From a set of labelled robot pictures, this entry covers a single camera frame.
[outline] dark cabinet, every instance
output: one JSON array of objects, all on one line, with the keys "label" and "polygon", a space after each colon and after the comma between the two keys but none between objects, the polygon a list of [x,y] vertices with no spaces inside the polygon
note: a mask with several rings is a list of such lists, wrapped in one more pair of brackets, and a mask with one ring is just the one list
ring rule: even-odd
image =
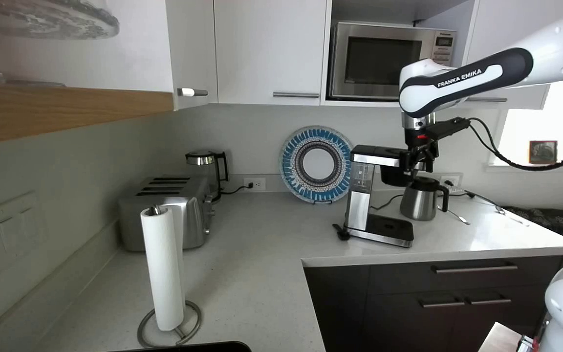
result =
[{"label": "dark cabinet", "polygon": [[498,321],[533,337],[561,257],[307,268],[328,352],[469,352]]}]

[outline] countertop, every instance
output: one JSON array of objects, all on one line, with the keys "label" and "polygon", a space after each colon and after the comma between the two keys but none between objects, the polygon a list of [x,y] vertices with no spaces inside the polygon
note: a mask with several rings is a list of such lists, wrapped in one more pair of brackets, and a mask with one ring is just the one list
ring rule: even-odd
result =
[{"label": "countertop", "polygon": [[[183,257],[185,296],[205,315],[191,345],[242,341],[256,352],[324,351],[305,267],[563,257],[561,235],[483,200],[449,200],[449,210],[469,225],[442,212],[434,222],[412,222],[410,249],[340,241],[332,223],[344,222],[344,208],[309,206],[289,194],[238,194],[215,204],[209,241]],[[399,204],[381,214],[400,218]],[[119,253],[41,351],[139,349],[137,327],[150,308],[144,257]]]}]

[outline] toaster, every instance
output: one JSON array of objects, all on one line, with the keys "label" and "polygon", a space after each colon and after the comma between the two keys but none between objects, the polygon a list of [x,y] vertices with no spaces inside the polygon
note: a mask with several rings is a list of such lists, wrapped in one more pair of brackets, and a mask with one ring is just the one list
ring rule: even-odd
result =
[{"label": "toaster", "polygon": [[170,206],[185,200],[183,251],[205,245],[211,227],[211,204],[205,200],[207,179],[162,177],[150,179],[140,188],[119,200],[119,237],[129,253],[144,253],[140,212],[154,206]]}]

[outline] blue patterned plate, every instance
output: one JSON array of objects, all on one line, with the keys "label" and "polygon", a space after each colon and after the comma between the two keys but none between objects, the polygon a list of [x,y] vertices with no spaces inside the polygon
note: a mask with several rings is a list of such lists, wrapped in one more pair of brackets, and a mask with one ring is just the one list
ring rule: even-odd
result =
[{"label": "blue patterned plate", "polygon": [[348,194],[352,145],[334,130],[309,126],[297,130],[281,149],[285,188],[309,204],[332,204]]}]

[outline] paper towel roll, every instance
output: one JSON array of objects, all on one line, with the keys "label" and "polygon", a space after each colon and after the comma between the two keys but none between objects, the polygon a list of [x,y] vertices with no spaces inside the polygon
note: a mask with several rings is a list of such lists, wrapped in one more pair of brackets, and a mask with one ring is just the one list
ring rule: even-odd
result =
[{"label": "paper towel roll", "polygon": [[150,296],[160,331],[174,331],[183,321],[183,216],[185,200],[140,212]]}]

